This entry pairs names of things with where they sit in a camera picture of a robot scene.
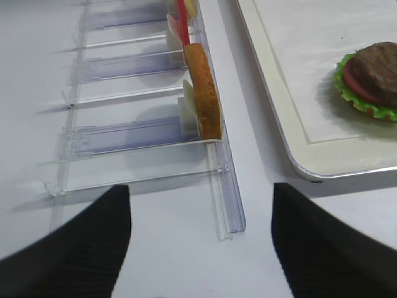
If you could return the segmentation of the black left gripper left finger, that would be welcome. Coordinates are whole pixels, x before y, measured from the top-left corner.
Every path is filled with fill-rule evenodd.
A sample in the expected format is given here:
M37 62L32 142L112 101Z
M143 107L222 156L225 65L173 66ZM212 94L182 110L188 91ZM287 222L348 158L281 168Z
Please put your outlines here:
M131 233L129 188L112 186L68 223L1 260L1 297L111 297Z

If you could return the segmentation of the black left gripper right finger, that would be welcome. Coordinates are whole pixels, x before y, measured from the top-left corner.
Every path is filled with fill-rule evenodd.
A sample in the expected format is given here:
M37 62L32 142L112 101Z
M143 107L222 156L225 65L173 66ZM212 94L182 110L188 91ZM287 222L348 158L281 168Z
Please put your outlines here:
M274 184L271 235L294 297L396 297L396 250Z

